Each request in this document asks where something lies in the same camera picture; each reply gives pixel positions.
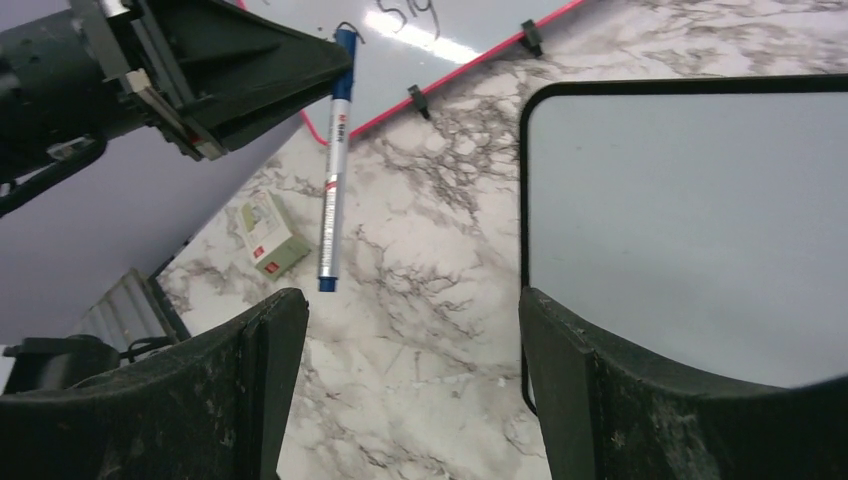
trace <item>metal grate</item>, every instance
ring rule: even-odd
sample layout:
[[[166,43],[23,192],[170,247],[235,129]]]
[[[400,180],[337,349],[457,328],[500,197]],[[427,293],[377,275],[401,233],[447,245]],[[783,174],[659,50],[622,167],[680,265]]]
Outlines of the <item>metal grate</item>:
[[[141,274],[132,269],[83,316],[71,335],[88,334],[125,352],[135,340],[177,337]]]

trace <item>pen label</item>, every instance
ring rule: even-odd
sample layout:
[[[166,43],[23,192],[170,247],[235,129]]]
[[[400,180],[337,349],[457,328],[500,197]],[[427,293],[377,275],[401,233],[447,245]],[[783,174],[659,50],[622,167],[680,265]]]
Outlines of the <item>pen label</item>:
[[[344,143],[345,141],[345,131],[347,130],[347,115],[340,114],[338,126],[336,127],[336,142]]]
[[[324,187],[324,218],[321,234],[321,250],[319,266],[324,273],[330,276],[333,266],[333,248],[336,238],[336,195],[338,194],[338,177],[333,176]]]

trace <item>handwriting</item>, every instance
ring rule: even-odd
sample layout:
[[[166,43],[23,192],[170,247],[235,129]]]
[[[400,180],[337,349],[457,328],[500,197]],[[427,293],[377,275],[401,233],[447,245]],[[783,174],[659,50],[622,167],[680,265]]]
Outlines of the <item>handwriting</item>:
[[[401,30],[403,30],[403,27],[405,27],[407,23],[409,23],[409,20],[406,18],[406,15],[404,15],[404,14],[403,14],[403,12],[402,12],[402,11],[400,11],[400,9],[399,9],[399,8],[394,8],[394,7],[392,7],[392,8],[386,8],[385,6],[383,6],[383,0],[377,0],[377,7],[378,7],[378,8],[379,8],[379,9],[380,9],[383,13],[395,13],[395,14],[397,14],[397,15],[400,17],[400,21],[401,21],[400,28],[398,28],[397,30],[395,30],[395,32],[394,32],[394,33],[396,33],[396,34],[397,34],[397,33],[398,33],[398,32],[400,32]]]
[[[442,36],[442,29],[439,25],[439,14],[436,13],[436,7],[433,5],[433,0],[426,0],[423,6],[418,4],[418,0],[406,0],[406,6],[409,7],[409,11],[412,13],[412,16],[418,18],[419,13],[430,12],[433,16],[433,25],[436,27],[435,38],[433,41],[439,39]]]

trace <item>marble countertop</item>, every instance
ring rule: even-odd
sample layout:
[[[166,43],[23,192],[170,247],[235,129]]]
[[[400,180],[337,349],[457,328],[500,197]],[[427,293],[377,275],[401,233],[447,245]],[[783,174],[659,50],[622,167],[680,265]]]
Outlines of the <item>marble countertop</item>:
[[[533,92],[848,71],[836,0],[595,0],[543,35],[543,58],[508,51],[433,94],[431,121],[403,113],[354,142],[338,293],[317,292],[314,254],[264,280],[235,233],[235,205],[269,187],[317,243],[325,151],[305,128],[160,275],[192,333],[283,287],[310,300],[282,478],[550,478],[519,374],[516,137]]]

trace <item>whiteboard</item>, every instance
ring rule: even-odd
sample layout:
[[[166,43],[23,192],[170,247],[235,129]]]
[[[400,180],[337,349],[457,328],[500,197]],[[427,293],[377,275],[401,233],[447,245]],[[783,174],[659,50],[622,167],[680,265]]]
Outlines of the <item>whiteboard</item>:
[[[802,84],[537,94],[526,283],[708,372],[783,387],[848,372],[848,77]],[[779,93],[808,87],[843,92]]]
[[[243,8],[275,23],[332,40],[341,22],[361,34],[351,112],[354,137],[410,103],[408,88],[426,93],[583,0],[243,0]],[[313,136],[326,145],[330,99],[304,110]]]

